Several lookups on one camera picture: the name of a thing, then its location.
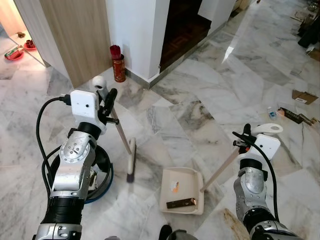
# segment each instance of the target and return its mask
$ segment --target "cardboard piece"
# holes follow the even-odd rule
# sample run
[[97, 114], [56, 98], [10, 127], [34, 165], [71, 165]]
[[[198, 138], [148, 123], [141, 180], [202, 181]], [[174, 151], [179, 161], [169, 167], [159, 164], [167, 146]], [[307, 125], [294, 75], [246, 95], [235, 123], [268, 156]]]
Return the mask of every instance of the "cardboard piece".
[[297, 90], [292, 90], [292, 98], [300, 103], [303, 104], [311, 104], [313, 101], [317, 100], [318, 97], [315, 95], [312, 95], [308, 92], [302, 92]]
[[290, 18], [298, 20], [299, 22], [303, 22], [307, 17], [310, 17], [311, 19], [315, 19], [317, 13], [309, 11], [307, 9], [295, 9]]
[[310, 56], [310, 58], [320, 62], [320, 51], [319, 51], [319, 49], [313, 48], [312, 50], [308, 51], [307, 54]]

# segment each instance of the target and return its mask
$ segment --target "broom handle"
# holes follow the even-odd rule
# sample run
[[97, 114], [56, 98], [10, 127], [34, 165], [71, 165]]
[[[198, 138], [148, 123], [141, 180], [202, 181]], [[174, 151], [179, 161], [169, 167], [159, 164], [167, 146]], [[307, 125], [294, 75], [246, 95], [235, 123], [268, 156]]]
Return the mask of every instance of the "broom handle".
[[230, 163], [239, 155], [239, 149], [236, 148], [231, 155], [225, 160], [225, 162], [221, 165], [221, 167], [210, 177], [210, 179], [206, 182], [203, 188], [200, 189], [200, 192], [204, 192], [218, 177], [219, 175], [229, 166]]
[[[111, 117], [112, 117], [113, 119], [118, 119], [118, 115], [117, 115], [116, 110], [115, 110], [114, 108], [111, 110], [110, 115], [111, 115]], [[128, 143], [128, 141], [127, 141], [126, 135], [125, 135], [125, 133], [124, 133], [124, 130], [122, 129], [122, 126], [121, 126], [120, 121], [119, 121], [119, 124], [118, 124], [118, 125], [117, 125], [117, 124], [115, 125], [115, 127], [116, 127], [116, 129], [118, 130], [118, 132], [119, 132], [119, 135], [120, 135], [120, 137], [121, 137], [121, 139], [122, 139], [122, 142], [123, 142], [123, 144], [124, 144], [124, 146], [125, 146], [126, 151], [128, 152], [129, 155], [131, 155], [132, 152], [131, 152], [129, 143]]]

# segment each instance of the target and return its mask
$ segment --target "plastic bottle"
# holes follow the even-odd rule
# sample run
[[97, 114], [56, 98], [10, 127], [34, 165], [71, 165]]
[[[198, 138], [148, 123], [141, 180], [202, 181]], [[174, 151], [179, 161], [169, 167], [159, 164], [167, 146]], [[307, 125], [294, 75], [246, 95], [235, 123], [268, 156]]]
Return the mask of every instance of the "plastic bottle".
[[277, 114], [276, 114], [276, 112], [273, 110], [273, 108], [271, 106], [268, 107], [268, 115], [269, 115], [271, 120], [276, 120], [277, 119]]

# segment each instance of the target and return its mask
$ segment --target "dustpan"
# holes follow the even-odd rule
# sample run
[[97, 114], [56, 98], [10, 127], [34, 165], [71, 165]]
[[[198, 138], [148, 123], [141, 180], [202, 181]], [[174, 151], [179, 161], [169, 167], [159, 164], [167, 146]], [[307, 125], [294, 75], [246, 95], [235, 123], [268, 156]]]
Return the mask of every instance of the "dustpan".
[[[166, 213], [195, 214], [204, 212], [205, 196], [200, 189], [204, 180], [200, 172], [188, 167], [169, 167], [163, 170], [160, 210]], [[167, 202], [194, 198], [195, 205], [167, 208]]]

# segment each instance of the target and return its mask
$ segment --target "dark wooden floor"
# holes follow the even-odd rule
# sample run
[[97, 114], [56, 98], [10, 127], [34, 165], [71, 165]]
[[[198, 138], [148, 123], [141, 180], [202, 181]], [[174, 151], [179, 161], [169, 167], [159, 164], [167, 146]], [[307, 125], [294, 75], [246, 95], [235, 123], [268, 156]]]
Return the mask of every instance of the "dark wooden floor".
[[204, 39], [211, 21], [198, 15], [201, 0], [171, 0], [162, 47], [160, 72]]

